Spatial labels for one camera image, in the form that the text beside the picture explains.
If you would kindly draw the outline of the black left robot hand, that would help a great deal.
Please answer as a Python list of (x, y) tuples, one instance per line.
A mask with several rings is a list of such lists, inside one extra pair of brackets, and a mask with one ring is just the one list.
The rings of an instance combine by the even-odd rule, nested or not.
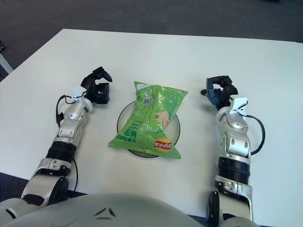
[[(108, 83), (97, 84), (96, 80), (100, 79), (105, 79)], [(110, 100), (109, 82), (112, 82), (112, 78), (103, 67), (99, 67), (85, 77), (80, 86), (86, 89), (84, 97), (90, 102), (96, 104), (107, 104)]]

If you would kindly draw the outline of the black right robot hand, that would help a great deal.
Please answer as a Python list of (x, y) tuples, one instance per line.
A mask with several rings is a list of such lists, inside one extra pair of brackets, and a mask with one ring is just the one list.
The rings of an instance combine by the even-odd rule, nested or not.
[(200, 92), (213, 104), (217, 111), (223, 107), (230, 106), (231, 95), (237, 95), (238, 90), (232, 84), (228, 75), (217, 76), (206, 79), (206, 89)]

